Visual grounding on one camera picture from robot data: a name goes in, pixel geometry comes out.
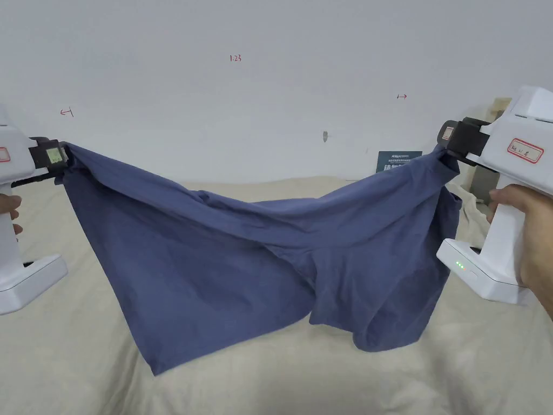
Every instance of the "hand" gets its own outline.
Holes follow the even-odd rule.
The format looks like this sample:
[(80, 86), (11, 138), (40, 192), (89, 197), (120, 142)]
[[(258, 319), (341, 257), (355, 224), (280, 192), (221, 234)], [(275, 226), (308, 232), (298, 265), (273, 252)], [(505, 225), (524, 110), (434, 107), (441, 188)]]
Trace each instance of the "hand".
[[(19, 212), (16, 210), (21, 204), (21, 196), (6, 196), (0, 194), (0, 214), (9, 213), (13, 219), (19, 217)], [(19, 225), (13, 225), (15, 234), (23, 232), (23, 228)]]
[(511, 184), (490, 192), (491, 222), (498, 204), (525, 214), (520, 279), (553, 319), (553, 199), (524, 186)]

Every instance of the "red-bordered label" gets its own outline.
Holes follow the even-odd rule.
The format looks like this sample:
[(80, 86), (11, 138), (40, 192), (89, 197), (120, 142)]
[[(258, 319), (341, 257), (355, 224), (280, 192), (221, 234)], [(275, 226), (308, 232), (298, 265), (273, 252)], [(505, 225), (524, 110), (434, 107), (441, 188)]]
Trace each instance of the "red-bordered label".
[(8, 149), (6, 147), (0, 147), (0, 163), (7, 163), (10, 160)]
[(453, 127), (446, 127), (446, 130), (444, 131), (444, 135), (442, 136), (442, 139), (449, 141), (452, 132), (453, 132)]
[(532, 164), (536, 164), (540, 160), (541, 155), (544, 154), (544, 149), (527, 143), (520, 138), (515, 138), (511, 141), (511, 144), (507, 147), (507, 151)]

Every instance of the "beige bed sheet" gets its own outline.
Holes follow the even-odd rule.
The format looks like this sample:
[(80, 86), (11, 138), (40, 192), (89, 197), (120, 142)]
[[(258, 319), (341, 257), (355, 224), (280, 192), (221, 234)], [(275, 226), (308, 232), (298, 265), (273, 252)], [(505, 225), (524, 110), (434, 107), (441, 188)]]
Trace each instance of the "beige bed sheet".
[[(328, 177), (200, 185), (237, 199), (320, 196)], [(0, 413), (553, 413), (553, 330), (542, 307), (491, 303), (451, 276), (416, 344), (365, 353), (351, 335), (307, 319), (154, 377), (61, 186), (16, 189), (25, 259), (62, 253), (70, 273), (23, 310), (0, 316)], [(469, 193), (459, 238), (488, 230)], [(121, 261), (132, 261), (131, 257)]]

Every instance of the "red arrow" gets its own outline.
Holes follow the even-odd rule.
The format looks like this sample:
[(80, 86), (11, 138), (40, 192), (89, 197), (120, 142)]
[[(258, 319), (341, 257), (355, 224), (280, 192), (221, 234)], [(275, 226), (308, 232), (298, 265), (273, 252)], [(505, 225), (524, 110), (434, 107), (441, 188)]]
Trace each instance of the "red arrow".
[(68, 112), (71, 113), (71, 117), (75, 117), (75, 116), (73, 115), (73, 111), (71, 111), (71, 107), (69, 107), (69, 109), (68, 109), (67, 111), (61, 110), (61, 111), (60, 111), (60, 114), (61, 114), (61, 115), (65, 115), (65, 114), (67, 114)]

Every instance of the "blue t-shirt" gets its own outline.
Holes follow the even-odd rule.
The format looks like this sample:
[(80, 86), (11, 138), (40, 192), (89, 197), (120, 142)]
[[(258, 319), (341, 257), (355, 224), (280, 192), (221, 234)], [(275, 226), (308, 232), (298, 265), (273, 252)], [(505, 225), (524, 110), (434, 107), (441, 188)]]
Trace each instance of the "blue t-shirt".
[(380, 351), (417, 341), (447, 280), (443, 149), (318, 199), (245, 203), (67, 144), (65, 186), (155, 375), (311, 313)]

